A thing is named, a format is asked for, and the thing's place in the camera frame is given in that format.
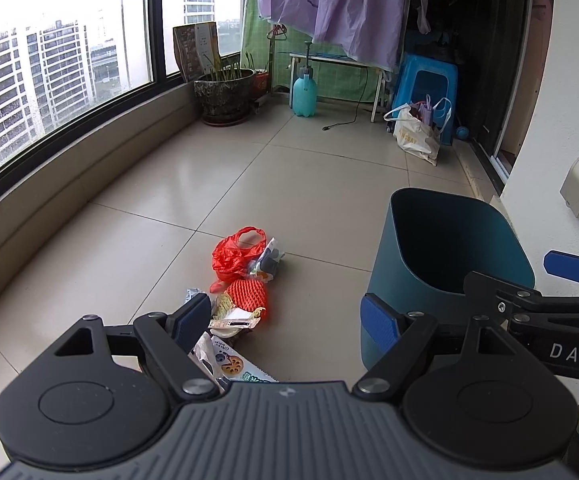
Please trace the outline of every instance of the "green curtain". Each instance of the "green curtain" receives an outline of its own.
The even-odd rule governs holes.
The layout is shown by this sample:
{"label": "green curtain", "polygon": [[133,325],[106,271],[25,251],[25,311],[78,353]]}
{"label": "green curtain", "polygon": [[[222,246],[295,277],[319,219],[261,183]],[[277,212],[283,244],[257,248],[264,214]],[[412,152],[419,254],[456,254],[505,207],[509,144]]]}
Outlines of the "green curtain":
{"label": "green curtain", "polygon": [[[248,52],[253,56],[256,68],[265,68],[269,60],[269,40],[267,33],[273,25],[262,20],[258,15],[258,0],[245,0],[244,23],[242,25],[242,56]],[[273,85],[289,86],[290,52],[305,52],[305,41],[311,37],[303,32],[287,27],[287,41],[276,41],[274,56]],[[336,45],[314,43],[310,52],[315,54],[345,55],[343,49]],[[314,63],[314,79],[318,84],[318,95],[336,99],[358,101],[361,91],[365,92],[361,101],[372,102],[378,83],[378,69],[355,68],[331,63]]]}

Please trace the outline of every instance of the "white tote bag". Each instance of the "white tote bag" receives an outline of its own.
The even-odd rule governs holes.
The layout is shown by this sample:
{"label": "white tote bag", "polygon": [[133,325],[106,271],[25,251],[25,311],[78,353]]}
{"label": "white tote bag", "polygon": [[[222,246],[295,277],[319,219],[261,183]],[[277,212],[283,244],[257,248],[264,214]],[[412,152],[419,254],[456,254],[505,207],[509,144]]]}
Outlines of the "white tote bag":
{"label": "white tote bag", "polygon": [[[433,110],[444,101],[449,100],[444,97],[433,107]],[[436,133],[431,126],[422,123],[417,118],[415,118],[410,110],[412,107],[410,105],[402,105],[394,110],[387,112],[383,119],[385,121],[396,122],[396,127],[394,128],[394,137],[398,142],[398,145],[403,149],[404,152],[411,153],[412,155],[418,156],[423,160],[427,160],[432,165],[436,165],[436,158],[439,155],[439,137],[440,134],[447,126],[449,118],[451,117],[451,102],[449,103],[449,110],[445,115],[445,123],[443,124],[441,131]],[[394,112],[398,112],[397,118],[389,117]]]}

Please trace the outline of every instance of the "small table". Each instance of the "small table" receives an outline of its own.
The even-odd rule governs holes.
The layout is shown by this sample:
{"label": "small table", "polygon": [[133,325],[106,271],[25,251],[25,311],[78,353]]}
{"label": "small table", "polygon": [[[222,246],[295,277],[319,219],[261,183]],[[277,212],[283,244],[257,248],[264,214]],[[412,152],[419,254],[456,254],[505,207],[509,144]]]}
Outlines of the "small table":
{"label": "small table", "polygon": [[[293,104],[293,93],[294,93],[294,83],[296,81],[296,67],[298,65],[298,62],[301,59],[305,59],[307,56],[305,54],[302,54],[300,52],[291,52],[289,54],[289,56],[291,57],[291,71],[290,71],[290,82],[289,82],[289,107],[292,107]],[[376,117],[376,108],[378,107],[378,98],[380,96],[381,90],[384,91],[385,88],[385,72],[381,69],[381,68],[377,68],[375,66],[369,66],[367,64],[361,63],[359,61],[355,61],[353,59],[351,59],[351,57],[329,57],[329,56],[319,56],[318,54],[316,54],[315,56],[311,55],[309,56],[309,60],[310,61],[317,61],[319,63],[333,63],[333,64],[338,64],[338,65],[347,65],[347,66],[355,66],[358,68],[367,68],[369,69],[375,69],[378,70],[380,72],[379,76],[378,76],[378,84],[376,86],[376,95],[374,97],[374,107],[372,108],[372,112],[371,112],[371,122],[374,122],[374,118]],[[350,101],[350,99],[341,99],[341,101]]]}

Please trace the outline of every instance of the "window frame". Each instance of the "window frame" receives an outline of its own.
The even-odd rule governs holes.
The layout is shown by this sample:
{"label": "window frame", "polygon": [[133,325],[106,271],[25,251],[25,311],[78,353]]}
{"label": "window frame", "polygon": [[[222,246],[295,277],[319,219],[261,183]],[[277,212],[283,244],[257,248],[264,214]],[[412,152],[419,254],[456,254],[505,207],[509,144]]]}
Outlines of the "window frame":
{"label": "window frame", "polygon": [[[166,72],[162,30],[162,0],[144,0],[144,4],[146,7],[147,31],[145,46],[150,61],[152,82],[125,92],[106,103],[97,105],[83,115],[55,129],[42,139],[36,140],[10,158],[0,167],[0,197],[56,153],[75,140],[85,136],[94,128],[183,83],[180,73],[173,73],[168,76]],[[244,0],[241,0],[241,26],[243,10]],[[229,54],[224,57],[234,56],[235,54]]]}

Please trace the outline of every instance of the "flower pot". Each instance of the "flower pot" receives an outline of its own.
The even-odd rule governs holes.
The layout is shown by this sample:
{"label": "flower pot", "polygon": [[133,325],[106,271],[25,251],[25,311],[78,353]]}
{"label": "flower pot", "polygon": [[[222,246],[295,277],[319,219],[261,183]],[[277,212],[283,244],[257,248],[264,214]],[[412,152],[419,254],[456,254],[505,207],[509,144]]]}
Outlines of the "flower pot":
{"label": "flower pot", "polygon": [[203,107],[203,119],[211,124],[233,123],[250,111],[253,70],[242,69],[241,78],[211,81],[211,74],[194,81],[194,94]]}
{"label": "flower pot", "polygon": [[252,82],[252,99],[258,99],[267,93],[267,81],[269,72],[266,70],[256,70]]}

